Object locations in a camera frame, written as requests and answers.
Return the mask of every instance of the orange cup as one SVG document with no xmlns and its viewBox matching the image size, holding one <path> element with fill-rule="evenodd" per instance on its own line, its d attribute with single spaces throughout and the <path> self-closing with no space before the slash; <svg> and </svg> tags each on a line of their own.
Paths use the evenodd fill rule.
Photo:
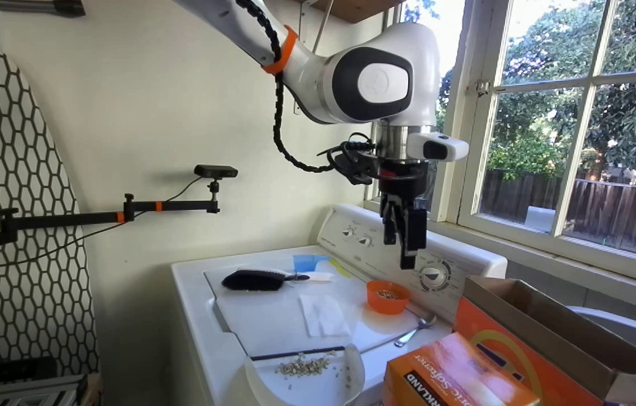
<svg viewBox="0 0 636 406">
<path fill-rule="evenodd" d="M 365 284 L 369 306 L 378 314 L 405 314 L 409 306 L 409 290 L 389 281 L 371 281 Z"/>
</svg>

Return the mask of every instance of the window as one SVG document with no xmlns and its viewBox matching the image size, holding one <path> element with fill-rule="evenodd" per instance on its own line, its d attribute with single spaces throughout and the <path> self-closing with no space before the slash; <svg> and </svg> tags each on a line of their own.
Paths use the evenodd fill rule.
<svg viewBox="0 0 636 406">
<path fill-rule="evenodd" d="M 467 4 L 448 218 L 636 278 L 636 0 Z"/>
</svg>

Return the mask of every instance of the orange box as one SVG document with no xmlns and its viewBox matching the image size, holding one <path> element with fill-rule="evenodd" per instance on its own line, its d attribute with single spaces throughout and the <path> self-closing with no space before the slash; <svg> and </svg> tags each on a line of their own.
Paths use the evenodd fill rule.
<svg viewBox="0 0 636 406">
<path fill-rule="evenodd" d="M 636 348 L 526 282 L 470 278 L 455 332 L 546 406 L 636 403 Z"/>
<path fill-rule="evenodd" d="M 526 406 L 540 397 L 451 335 L 387 365 L 384 403 Z"/>
</svg>

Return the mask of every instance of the lattice pattern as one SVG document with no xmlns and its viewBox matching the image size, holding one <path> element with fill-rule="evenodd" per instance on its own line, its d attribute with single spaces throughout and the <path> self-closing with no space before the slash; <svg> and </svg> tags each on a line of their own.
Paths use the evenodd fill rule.
<svg viewBox="0 0 636 406">
<path fill-rule="evenodd" d="M 39 105 L 0 54 L 0 211 L 70 215 L 78 200 Z M 55 356 L 62 375 L 100 367 L 91 276 L 80 228 L 27 231 L 0 248 L 0 364 Z"/>
</svg>

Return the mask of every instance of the window frame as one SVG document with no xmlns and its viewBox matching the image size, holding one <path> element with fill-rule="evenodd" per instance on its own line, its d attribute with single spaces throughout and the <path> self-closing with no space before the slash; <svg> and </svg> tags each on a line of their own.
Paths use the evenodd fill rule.
<svg viewBox="0 0 636 406">
<path fill-rule="evenodd" d="M 622 286 L 636 284 L 636 255 L 598 244 L 563 237 L 566 211 L 570 204 L 570 186 L 579 163 L 578 144 L 585 144 L 585 133 L 592 119 L 596 90 L 603 83 L 636 82 L 636 72 L 600 72 L 608 54 L 611 22 L 619 0 L 608 0 L 608 11 L 600 22 L 600 36 L 592 56 L 590 76 L 557 80 L 548 83 L 501 83 L 504 54 L 507 44 L 507 17 L 512 0 L 467 0 L 466 31 L 460 36 L 460 53 L 451 88 L 449 122 L 451 136 L 471 144 L 467 160 L 458 164 L 441 164 L 433 191 L 433 231 L 484 242 L 485 247 L 523 262 L 533 269 L 548 266 L 550 273 L 564 281 L 586 281 L 575 270 L 598 270 L 590 281 L 600 286 L 604 281 L 620 276 Z M 533 232 L 520 224 L 501 222 L 478 213 L 485 163 L 490 153 L 492 115 L 497 110 L 497 94 L 514 90 L 550 90 L 564 85 L 579 85 L 585 90 L 579 132 L 573 140 L 570 164 L 564 177 L 557 217 L 550 234 Z"/>
</svg>

